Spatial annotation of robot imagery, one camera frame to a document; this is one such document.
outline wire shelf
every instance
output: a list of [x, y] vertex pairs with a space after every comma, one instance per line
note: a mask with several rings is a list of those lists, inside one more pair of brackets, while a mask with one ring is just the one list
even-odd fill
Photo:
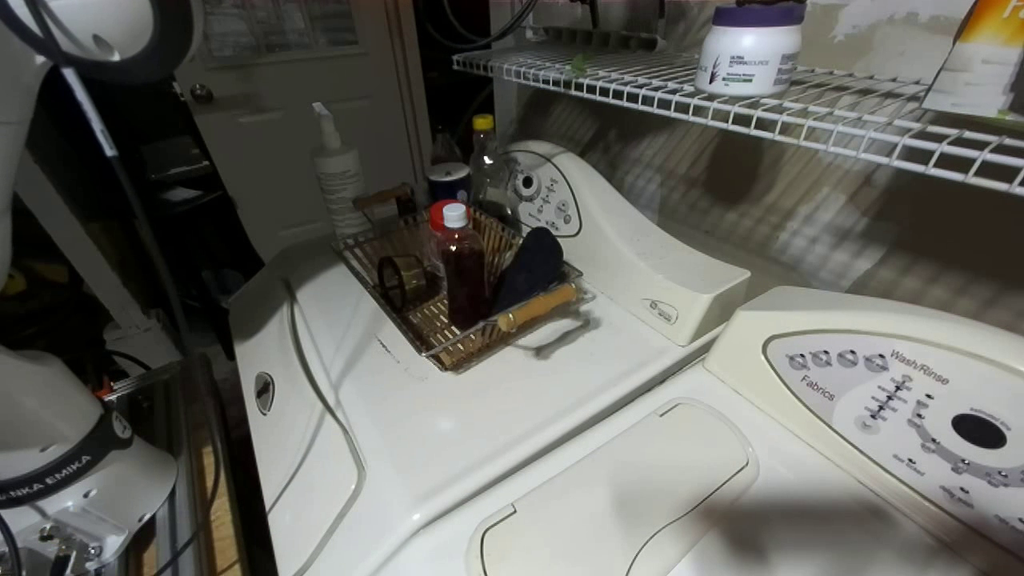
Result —
[[918, 79], [800, 67], [784, 93], [742, 98], [697, 90], [692, 54], [534, 44], [453, 59], [456, 70], [1024, 196], [1024, 140], [928, 122], [929, 86]]

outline red cap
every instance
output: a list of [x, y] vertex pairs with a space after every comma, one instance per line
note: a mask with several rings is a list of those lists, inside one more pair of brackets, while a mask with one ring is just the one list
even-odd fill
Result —
[[[438, 200], [430, 205], [430, 230], [442, 232], [444, 230], [444, 207], [449, 204], [460, 204], [458, 200]], [[470, 214], [469, 206], [466, 206], [466, 214]]]

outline wooden handle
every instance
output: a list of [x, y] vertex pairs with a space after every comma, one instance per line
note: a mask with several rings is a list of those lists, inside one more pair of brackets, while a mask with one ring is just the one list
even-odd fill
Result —
[[395, 198], [412, 198], [413, 197], [413, 187], [408, 183], [400, 183], [394, 188], [389, 188], [387, 190], [382, 190], [380, 192], [375, 192], [370, 196], [362, 196], [352, 200], [352, 207], [356, 210], [365, 211], [367, 208], [372, 208], [378, 204], [384, 204], [394, 200]]
[[563, 284], [547, 294], [541, 294], [526, 300], [525, 303], [518, 307], [514, 307], [499, 316], [498, 327], [502, 329], [502, 332], [515, 332], [520, 326], [530, 320], [540, 318], [564, 303], [571, 302], [575, 298], [575, 285], [571, 283]]

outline spray bottle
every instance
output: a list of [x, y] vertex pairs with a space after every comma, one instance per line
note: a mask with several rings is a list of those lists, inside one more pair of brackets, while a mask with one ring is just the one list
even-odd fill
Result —
[[352, 207], [352, 200], [362, 196], [362, 165], [359, 151], [341, 141], [334, 116], [321, 102], [313, 102], [313, 113], [319, 120], [321, 146], [313, 150], [313, 167], [319, 181], [335, 236], [340, 240], [362, 232], [370, 222]]

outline wall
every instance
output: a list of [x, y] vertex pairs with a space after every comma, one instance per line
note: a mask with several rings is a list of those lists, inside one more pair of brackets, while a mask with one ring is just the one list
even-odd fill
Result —
[[[811, 0], [801, 64], [931, 78], [970, 3]], [[493, 22], [510, 4], [492, 0]], [[713, 8], [669, 0], [671, 48], [699, 50]], [[542, 0], [535, 20], [589, 26], [585, 15]], [[751, 269], [752, 296], [816, 286], [1024, 333], [1024, 198], [506, 82], [496, 107], [503, 139], [578, 153], [663, 229]]]

